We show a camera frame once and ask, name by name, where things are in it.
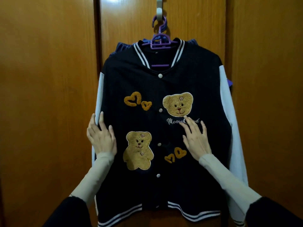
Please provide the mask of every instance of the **forearm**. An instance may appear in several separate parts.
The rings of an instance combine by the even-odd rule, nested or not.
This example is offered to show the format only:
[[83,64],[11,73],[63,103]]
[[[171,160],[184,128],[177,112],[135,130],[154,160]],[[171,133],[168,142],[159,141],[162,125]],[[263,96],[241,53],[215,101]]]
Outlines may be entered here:
[[213,154],[205,154],[199,159],[207,171],[217,180],[222,189],[237,203],[246,214],[251,203],[261,196],[235,177]]
[[90,168],[80,184],[74,189],[70,196],[81,198],[87,206],[94,200],[94,196],[100,189],[109,169],[114,161],[111,152],[101,152],[97,155],[94,166]]

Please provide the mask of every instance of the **hanger hook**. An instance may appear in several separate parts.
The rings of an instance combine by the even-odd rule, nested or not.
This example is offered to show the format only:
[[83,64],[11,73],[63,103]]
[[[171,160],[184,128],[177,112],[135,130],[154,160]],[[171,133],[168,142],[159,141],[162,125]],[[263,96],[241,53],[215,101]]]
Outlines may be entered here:
[[[154,22],[156,21],[157,19],[157,15],[154,16],[153,20],[152,20],[152,24],[151,26],[154,27]],[[166,30],[167,28],[167,19],[165,16],[162,16],[162,20],[163,20],[163,24],[159,26],[159,33],[162,33]]]

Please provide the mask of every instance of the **brown heart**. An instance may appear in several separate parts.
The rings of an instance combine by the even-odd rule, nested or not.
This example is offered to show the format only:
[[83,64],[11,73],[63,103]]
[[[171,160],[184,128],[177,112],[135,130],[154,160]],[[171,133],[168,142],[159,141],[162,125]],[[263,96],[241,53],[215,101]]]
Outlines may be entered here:
[[165,156],[164,157],[164,159],[166,160],[166,161],[168,161],[169,163],[174,163],[175,162],[175,156],[174,156],[174,154],[170,154],[169,156]]
[[142,106],[143,110],[147,111],[148,109],[151,108],[152,102],[142,101],[141,106]]
[[[137,103],[132,103],[130,100],[135,101],[135,97],[137,97]],[[127,96],[124,98],[124,103],[128,106],[135,107],[137,104],[141,104],[141,94],[140,92],[133,92],[131,96]]]
[[187,154],[186,150],[182,150],[180,147],[175,148],[175,155],[177,159],[184,157]]

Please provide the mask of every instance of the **hand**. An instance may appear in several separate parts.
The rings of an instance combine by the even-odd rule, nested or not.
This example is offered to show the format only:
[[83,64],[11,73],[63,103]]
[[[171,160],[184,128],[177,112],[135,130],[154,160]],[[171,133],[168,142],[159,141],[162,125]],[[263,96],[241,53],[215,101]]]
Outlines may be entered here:
[[199,158],[205,154],[211,154],[211,149],[207,139],[206,126],[201,121],[203,133],[201,134],[198,125],[190,117],[184,116],[187,124],[181,122],[186,136],[183,135],[183,142],[193,158],[199,161]]
[[99,125],[101,130],[95,123],[95,114],[92,115],[91,121],[89,121],[89,127],[87,128],[86,135],[91,141],[95,149],[96,155],[101,152],[112,152],[114,155],[117,153],[117,142],[112,125],[109,125],[109,130],[106,129],[103,119],[103,111],[100,113]]

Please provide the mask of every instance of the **heart patch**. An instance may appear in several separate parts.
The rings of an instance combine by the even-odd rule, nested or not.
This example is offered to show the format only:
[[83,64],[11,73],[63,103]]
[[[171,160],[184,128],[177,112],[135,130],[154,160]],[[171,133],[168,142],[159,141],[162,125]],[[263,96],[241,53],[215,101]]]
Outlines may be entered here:
[[[130,102],[130,100],[135,101],[136,100],[135,97],[137,97],[137,103]],[[124,103],[128,106],[135,107],[135,106],[137,106],[137,104],[138,105],[141,104],[141,100],[142,100],[142,98],[141,98],[140,92],[133,92],[131,94],[131,96],[127,96],[124,98]]]
[[180,147],[175,148],[175,155],[177,159],[184,157],[187,154],[186,150],[182,150]]
[[164,159],[166,161],[168,161],[169,163],[174,163],[175,162],[175,156],[174,156],[174,154],[170,154],[169,156],[165,156]]
[[151,108],[152,102],[142,101],[141,106],[142,106],[143,110],[147,111],[148,109]]

